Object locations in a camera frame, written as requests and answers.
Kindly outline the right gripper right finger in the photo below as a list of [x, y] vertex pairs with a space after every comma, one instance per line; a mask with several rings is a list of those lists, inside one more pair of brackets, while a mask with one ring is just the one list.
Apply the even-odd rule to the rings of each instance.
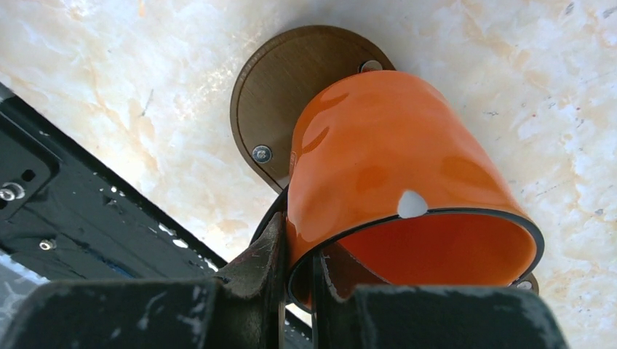
[[566, 348], [547, 305], [511, 287], [393, 286], [346, 250], [312, 259], [317, 348]]

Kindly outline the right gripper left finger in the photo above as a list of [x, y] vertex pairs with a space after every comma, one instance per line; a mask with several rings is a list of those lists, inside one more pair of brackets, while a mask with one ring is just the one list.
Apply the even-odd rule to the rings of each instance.
[[209, 277], [53, 281], [21, 305], [3, 348], [280, 348], [282, 216]]

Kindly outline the orange mug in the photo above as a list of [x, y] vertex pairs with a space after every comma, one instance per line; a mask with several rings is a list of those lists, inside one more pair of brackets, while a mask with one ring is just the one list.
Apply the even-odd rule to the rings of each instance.
[[292, 136], [287, 294], [311, 310], [312, 257], [340, 246], [373, 283], [510, 286], [544, 253], [539, 227], [432, 85], [401, 71], [342, 79]]

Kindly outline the brown oval wooden tray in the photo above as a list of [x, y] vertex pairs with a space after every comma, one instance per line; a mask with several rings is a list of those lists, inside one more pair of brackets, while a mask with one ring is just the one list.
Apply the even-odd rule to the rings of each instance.
[[[292, 136], [306, 105], [342, 79], [383, 70], [397, 71], [378, 46], [326, 25], [281, 33], [246, 62], [231, 96], [231, 128], [244, 159], [279, 194], [275, 209], [286, 216]], [[533, 271], [510, 286], [538, 288]]]

